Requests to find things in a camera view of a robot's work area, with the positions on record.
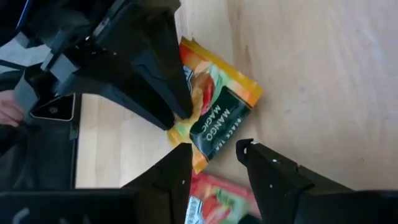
mango snack bag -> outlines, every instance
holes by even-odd
[[[262,94],[262,88],[194,41],[182,39],[180,55],[193,101],[190,118],[167,131],[172,147],[191,143],[193,170],[202,171]]]

dark cloth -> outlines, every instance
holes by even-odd
[[[22,72],[0,74],[0,91],[12,90]],[[53,128],[0,124],[0,190],[69,189],[74,164],[70,125]]]

light wood tabletop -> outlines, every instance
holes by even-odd
[[[180,34],[264,88],[207,168],[248,186],[234,144],[254,138],[354,189],[398,189],[398,1],[183,0]],[[77,187],[120,187],[164,157],[166,133],[83,97]]]

red snack bag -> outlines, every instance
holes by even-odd
[[[206,174],[193,174],[185,224],[234,224],[250,213],[260,217],[251,190]]]

black mount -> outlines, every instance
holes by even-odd
[[[178,50],[178,0],[58,1],[31,4],[17,35],[24,47],[51,51],[16,86],[26,111],[72,93],[112,100],[162,129],[192,114]]]

